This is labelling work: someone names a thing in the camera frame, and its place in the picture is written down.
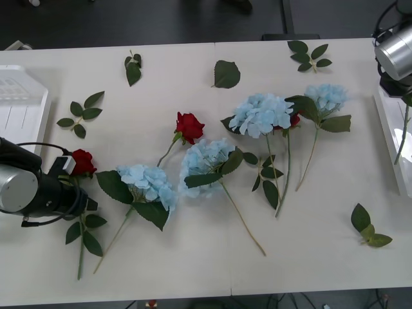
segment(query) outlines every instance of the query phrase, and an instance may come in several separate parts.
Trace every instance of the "rose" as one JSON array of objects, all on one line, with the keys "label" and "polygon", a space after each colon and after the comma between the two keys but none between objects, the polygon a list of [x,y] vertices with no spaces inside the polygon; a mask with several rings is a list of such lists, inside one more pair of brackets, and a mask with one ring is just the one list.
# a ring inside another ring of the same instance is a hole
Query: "rose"
[{"label": "rose", "polygon": [[91,177],[97,168],[91,163],[93,159],[92,155],[83,149],[79,149],[73,152],[71,155],[76,161],[76,166],[71,172],[71,176],[87,176]]},{"label": "rose", "polygon": [[194,138],[201,138],[203,135],[203,127],[198,119],[192,114],[178,113],[178,120],[176,121],[176,132],[181,132],[184,140],[194,145]]}]

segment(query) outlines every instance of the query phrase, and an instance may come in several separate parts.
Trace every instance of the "table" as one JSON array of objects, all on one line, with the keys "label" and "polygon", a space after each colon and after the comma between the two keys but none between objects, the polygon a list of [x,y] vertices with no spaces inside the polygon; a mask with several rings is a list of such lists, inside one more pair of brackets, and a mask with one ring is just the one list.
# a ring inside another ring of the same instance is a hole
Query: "table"
[{"label": "table", "polygon": [[[0,53],[0,64],[25,66],[51,91],[44,140],[90,151],[100,171],[117,164],[156,164],[173,137],[177,111],[198,116],[206,124],[206,138],[224,136],[245,151],[265,156],[263,139],[230,135],[219,123],[248,95],[302,94],[309,84],[331,82],[346,86],[353,97],[340,112],[352,114],[351,133],[321,133],[299,192],[294,187],[308,159],[314,130],[303,122],[293,132],[290,189],[278,220],[263,192],[250,193],[255,170],[243,164],[228,177],[228,190],[268,257],[255,247],[223,193],[196,202],[180,198],[164,232],[135,216],[97,274],[92,272],[98,257],[85,254],[79,282],[79,244],[64,245],[71,223],[22,229],[20,218],[0,216],[0,305],[411,286],[407,266],[412,257],[412,209],[410,201],[398,195],[372,99],[378,75],[371,40],[308,41],[308,45],[313,49],[325,42],[330,44],[326,56],[333,65],[318,74],[297,72],[286,42]],[[123,67],[129,49],[143,58],[143,77],[132,88]],[[238,65],[241,81],[235,88],[211,88],[219,59]],[[70,115],[72,100],[83,102],[102,90],[106,91],[100,103],[103,112],[86,124],[85,140],[55,125]],[[282,138],[273,138],[272,147],[277,168],[286,171]],[[173,184],[178,183],[186,148],[174,147],[162,163]],[[47,168],[59,152],[43,151]],[[98,232],[105,247],[126,206],[108,198],[95,180],[85,184],[109,221]],[[390,245],[373,249],[359,244],[350,223],[358,202],[368,209],[378,232],[394,239]]]}]

